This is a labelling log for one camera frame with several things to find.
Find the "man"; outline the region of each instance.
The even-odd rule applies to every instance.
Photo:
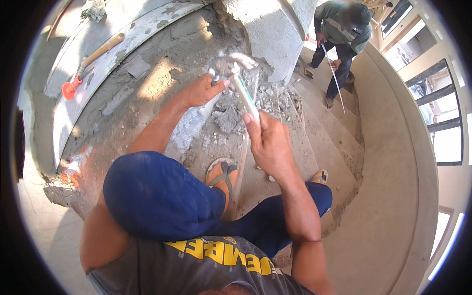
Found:
[[[280,185],[235,221],[221,221],[237,169],[221,158],[204,184],[163,155],[177,122],[229,81],[205,74],[173,97],[111,165],[82,230],[80,259],[99,294],[334,294],[320,216],[332,202],[325,170],[306,183],[288,127],[265,112],[244,114],[254,159]],[[292,275],[270,260],[293,242]]]
[[[335,70],[339,88],[343,87],[353,57],[362,52],[371,38],[372,28],[369,24],[371,17],[370,10],[361,3],[328,1],[318,6],[314,17],[318,48],[309,65],[317,68],[325,57],[321,43],[324,44],[326,51],[336,47],[338,59],[333,61],[331,66]],[[336,95],[337,87],[333,77],[326,92],[328,109],[333,107]]]

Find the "orange suction cup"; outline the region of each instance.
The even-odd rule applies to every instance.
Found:
[[[75,94],[75,89],[77,86],[82,83],[82,80],[79,80],[80,75],[78,75],[72,83],[65,82],[64,85],[62,86],[62,95],[64,96],[65,99],[68,101],[74,98]]]

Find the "navy pants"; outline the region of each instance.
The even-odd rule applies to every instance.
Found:
[[[320,217],[331,207],[326,185],[306,182]],[[199,236],[240,236],[268,257],[290,244],[282,195],[269,197],[235,221],[221,221],[226,197],[174,159],[135,152],[116,159],[103,184],[113,218],[130,234],[160,242]]]
[[[350,52],[351,46],[349,44],[334,44],[330,41],[324,42],[326,51],[336,46],[337,58],[341,59],[343,56]],[[321,45],[316,49],[315,54],[313,54],[311,66],[317,68],[323,58],[325,53]],[[349,70],[351,69],[352,59],[342,62],[337,70],[334,72],[336,75],[337,83],[339,84],[339,89],[343,88],[346,83],[347,76],[349,75]],[[326,97],[329,99],[334,99],[337,95],[336,82],[334,78],[331,78],[331,81],[328,85],[328,90],[326,91]]]

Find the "hammer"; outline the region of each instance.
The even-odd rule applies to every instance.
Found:
[[[104,54],[108,50],[112,49],[115,47],[118,43],[122,42],[125,39],[125,34],[119,33],[115,37],[111,38],[108,40],[105,44],[100,46],[97,50],[95,50],[89,57],[84,59],[80,65],[79,69],[77,70],[77,76],[76,78],[71,82],[65,82],[62,86],[62,95],[64,96],[65,99],[71,100],[74,98],[75,94],[75,89],[76,87],[82,83],[82,80],[80,80],[80,75],[84,72],[85,68],[94,60],[96,60],[100,55]],[[87,75],[93,67],[87,70],[86,74]]]
[[[241,78],[241,68],[239,64],[248,70],[259,65],[257,61],[239,52],[214,58],[210,61],[210,69],[208,71],[212,77],[211,84],[216,84],[216,82],[222,77],[228,77],[230,82],[235,86],[239,96],[241,96],[241,100],[243,101],[247,112],[250,113],[260,124],[259,112],[257,111],[254,101],[249,95],[249,92],[244,85],[244,81]]]

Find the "green jacket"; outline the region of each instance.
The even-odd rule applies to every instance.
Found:
[[[344,13],[343,4],[328,1],[315,10],[315,31],[321,32],[326,39],[334,44],[350,44],[355,53],[361,53],[371,38],[371,25],[360,26],[361,32],[348,30],[343,27]],[[323,21],[321,28],[317,28],[317,19]]]

